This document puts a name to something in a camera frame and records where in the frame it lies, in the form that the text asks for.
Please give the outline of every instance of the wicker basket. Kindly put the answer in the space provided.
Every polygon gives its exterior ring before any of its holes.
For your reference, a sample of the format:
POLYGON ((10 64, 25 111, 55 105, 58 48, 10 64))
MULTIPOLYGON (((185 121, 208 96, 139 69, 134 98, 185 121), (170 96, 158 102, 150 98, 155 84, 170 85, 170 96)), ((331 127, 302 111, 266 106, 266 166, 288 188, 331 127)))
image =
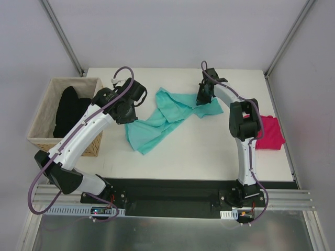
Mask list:
MULTIPOLYGON (((93 98, 103 88, 100 78, 53 78, 43 97, 36 117, 28 133, 28 140, 43 151, 48 151, 62 139, 53 138, 56 113, 63 91, 69 86, 78 93, 79 98, 93 98)), ((98 156, 102 132, 86 148, 82 156, 98 156)))

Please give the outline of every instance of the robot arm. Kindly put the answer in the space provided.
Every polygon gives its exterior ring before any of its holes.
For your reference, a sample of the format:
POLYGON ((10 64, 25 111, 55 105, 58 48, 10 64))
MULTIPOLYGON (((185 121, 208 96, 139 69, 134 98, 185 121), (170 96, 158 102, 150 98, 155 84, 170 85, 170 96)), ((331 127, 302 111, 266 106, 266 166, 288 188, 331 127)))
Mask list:
POLYGON ((67 195, 78 190, 109 200, 111 185, 98 175, 77 170, 75 164, 95 137, 114 121, 117 124, 125 124, 137 120, 133 103, 140 99, 146 89, 136 81, 125 95, 108 106, 130 82, 129 78, 122 87, 116 87, 114 90, 103 88, 98 91, 85 114, 66 137, 48 153, 39 151, 35 155, 40 169, 44 168, 52 156, 56 156, 44 171, 44 175, 63 194, 67 195))
MULTIPOLYGON (((211 102, 213 97, 221 99, 229 108, 229 130, 235 138, 238 159, 239 174, 237 179, 236 190, 226 196, 226 202, 231 206, 240 207, 242 200, 257 196, 260 188, 256 183, 253 174, 256 176, 255 165, 255 145, 258 132, 261 130, 260 121, 255 108, 247 101, 240 98, 233 92, 225 78, 219 78, 214 68, 206 69, 203 72, 204 79, 199 84, 199 92, 197 95, 197 105, 203 105, 211 102), (243 113, 248 114, 248 118, 243 117, 243 113)), ((258 107, 257 100, 252 101, 258 107)))

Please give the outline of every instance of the black cloth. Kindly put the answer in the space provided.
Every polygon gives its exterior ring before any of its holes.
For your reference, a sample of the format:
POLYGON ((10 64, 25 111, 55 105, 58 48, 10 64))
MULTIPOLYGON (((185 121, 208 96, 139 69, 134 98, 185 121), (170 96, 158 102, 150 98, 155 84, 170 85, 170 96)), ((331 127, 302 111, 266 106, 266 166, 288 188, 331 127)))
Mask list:
POLYGON ((63 91, 56 113, 54 138, 63 138, 84 115, 91 103, 90 98, 78 98, 78 94, 70 86, 63 91))

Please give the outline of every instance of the gray wall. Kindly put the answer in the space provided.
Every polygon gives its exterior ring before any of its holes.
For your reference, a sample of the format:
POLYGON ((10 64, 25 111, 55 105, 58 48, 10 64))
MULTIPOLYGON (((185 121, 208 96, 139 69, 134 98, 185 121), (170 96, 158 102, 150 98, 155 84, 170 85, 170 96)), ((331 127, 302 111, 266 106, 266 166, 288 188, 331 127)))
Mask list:
POLYGON ((306 0, 50 0, 83 67, 265 70, 306 0))
POLYGON ((335 246, 335 2, 317 1, 270 76, 302 188, 335 246))
POLYGON ((15 250, 37 174, 37 148, 26 140, 51 77, 77 76, 37 0, 0 8, 0 250, 15 250))

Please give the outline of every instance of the folded cloth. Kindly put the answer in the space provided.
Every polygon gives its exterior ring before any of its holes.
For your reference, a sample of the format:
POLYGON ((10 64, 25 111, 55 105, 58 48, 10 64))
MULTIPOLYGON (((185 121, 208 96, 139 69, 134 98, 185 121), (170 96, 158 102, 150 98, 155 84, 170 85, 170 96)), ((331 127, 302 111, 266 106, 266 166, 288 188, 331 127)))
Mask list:
POLYGON ((203 118, 223 112, 216 99, 197 106, 196 94, 173 94, 160 88, 156 93, 157 109, 146 120, 125 124, 126 138, 135 151, 146 154, 176 129, 191 114, 203 118))
POLYGON ((285 140, 281 133, 281 127, 277 118, 261 116, 264 126, 264 137, 257 140, 256 149, 280 150, 285 140))

